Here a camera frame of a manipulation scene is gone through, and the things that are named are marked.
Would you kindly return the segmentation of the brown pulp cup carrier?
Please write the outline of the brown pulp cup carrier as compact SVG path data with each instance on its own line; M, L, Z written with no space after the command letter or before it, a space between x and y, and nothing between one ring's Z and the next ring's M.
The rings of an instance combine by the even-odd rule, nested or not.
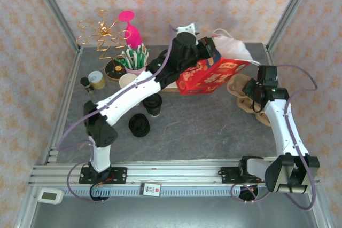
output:
M242 91L243 87L251 79L251 77L244 74L235 74L227 83L227 91L236 97L236 104L240 109L254 114L259 122L270 127L270 121L264 110L261 110L261 106L257 103L253 104L253 100Z

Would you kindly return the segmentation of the red paper takeout bag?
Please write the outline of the red paper takeout bag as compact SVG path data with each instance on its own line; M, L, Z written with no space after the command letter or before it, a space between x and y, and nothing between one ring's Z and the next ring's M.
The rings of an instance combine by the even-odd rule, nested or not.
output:
M260 65L255 61L246 45L233 38L226 30L216 29L211 37L221 59L215 65L208 65L207 59L197 62L196 67L189 68L176 81L182 95L208 94L227 82L250 64Z

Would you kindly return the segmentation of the brown cardboard napkin tray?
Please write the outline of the brown cardboard napkin tray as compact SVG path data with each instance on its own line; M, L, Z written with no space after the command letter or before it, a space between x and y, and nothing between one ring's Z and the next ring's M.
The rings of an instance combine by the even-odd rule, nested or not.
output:
M161 92L179 92L179 90L177 84L174 82L162 89Z

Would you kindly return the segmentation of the black cup lid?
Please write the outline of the black cup lid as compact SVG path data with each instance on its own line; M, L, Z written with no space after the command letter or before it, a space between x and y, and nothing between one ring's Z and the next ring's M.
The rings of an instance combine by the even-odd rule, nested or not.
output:
M149 97L143 100L143 106L147 110L161 109L161 105L162 105L162 97L157 93L150 95Z

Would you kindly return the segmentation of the pink plastic wine glass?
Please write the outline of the pink plastic wine glass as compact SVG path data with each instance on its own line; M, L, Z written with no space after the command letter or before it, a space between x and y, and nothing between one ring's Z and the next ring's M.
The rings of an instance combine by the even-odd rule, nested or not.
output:
M130 45L131 48L138 48L142 43L142 38L139 30L131 24L131 21L135 17L135 14L131 10L122 11L118 15L118 19L121 22L126 22L127 26L125 28L125 40L126 44Z

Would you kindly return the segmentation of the pink straw holder cup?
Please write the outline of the pink straw holder cup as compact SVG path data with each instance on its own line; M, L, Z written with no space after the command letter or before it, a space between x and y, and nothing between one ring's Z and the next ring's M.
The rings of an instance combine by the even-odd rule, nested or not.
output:
M139 76L143 71L146 70L146 66L144 66L141 69L129 69L129 68L125 68L126 73L130 73L130 74L135 74L136 76Z

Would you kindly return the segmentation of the stack of white paper cups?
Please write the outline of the stack of white paper cups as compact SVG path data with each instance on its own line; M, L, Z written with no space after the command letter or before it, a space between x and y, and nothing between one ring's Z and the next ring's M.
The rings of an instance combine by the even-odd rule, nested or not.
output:
M120 88L126 87L128 84L130 84L132 81L134 81L137 78L137 75L132 73L126 73L119 79L119 86Z

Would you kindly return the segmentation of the gold tin can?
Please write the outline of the gold tin can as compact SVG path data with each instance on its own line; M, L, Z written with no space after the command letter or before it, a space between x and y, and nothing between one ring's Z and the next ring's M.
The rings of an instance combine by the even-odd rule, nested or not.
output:
M96 89L102 89L105 86L105 79L102 72L95 70L88 75L88 80L91 85Z

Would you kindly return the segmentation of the small dark bottle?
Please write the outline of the small dark bottle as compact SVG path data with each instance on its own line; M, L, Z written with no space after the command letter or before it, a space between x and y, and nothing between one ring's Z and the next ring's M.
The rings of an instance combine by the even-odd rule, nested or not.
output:
M90 94L94 93L94 88L91 85L89 79L87 77L83 77L80 79L81 85L86 89L86 91Z

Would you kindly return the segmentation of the black white number card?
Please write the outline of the black white number card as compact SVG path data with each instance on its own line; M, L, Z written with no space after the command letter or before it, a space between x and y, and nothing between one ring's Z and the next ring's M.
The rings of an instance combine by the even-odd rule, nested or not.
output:
M141 183L140 195L160 197L161 185L155 183Z

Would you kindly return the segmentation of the white digital thermometer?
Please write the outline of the white digital thermometer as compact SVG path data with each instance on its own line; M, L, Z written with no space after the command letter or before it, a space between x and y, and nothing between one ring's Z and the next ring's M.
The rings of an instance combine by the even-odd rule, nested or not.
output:
M58 188L43 187L38 194L38 202L58 205L62 202L64 191Z

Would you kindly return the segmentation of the aluminium frame post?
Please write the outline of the aluminium frame post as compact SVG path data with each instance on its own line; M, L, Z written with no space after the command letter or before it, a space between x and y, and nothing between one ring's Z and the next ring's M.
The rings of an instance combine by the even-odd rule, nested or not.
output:
M58 3L56 0L45 0L46 4L48 5L50 11L52 12L56 22L61 27L64 35L66 36L69 44L71 45L72 49L76 52L79 51L80 47L77 45L75 41L75 35L72 32L65 16L63 15Z
M294 17L301 2L302 0L290 0L289 1L268 43L265 45L268 53L271 53L272 50L275 49L278 41L281 39L282 35L284 34L288 24Z

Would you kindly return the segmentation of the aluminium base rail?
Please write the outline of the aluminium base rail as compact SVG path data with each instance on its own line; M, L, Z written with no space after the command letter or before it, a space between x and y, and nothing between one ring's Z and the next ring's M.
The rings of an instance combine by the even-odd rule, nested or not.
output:
M175 161L132 161L112 163L113 167L127 168L126 185L142 182L167 186L221 186L218 172L222 167L238 166L238 159L202 159ZM31 186L66 186L67 175L71 186L79 183L81 165L72 170L71 163L49 163L33 167Z

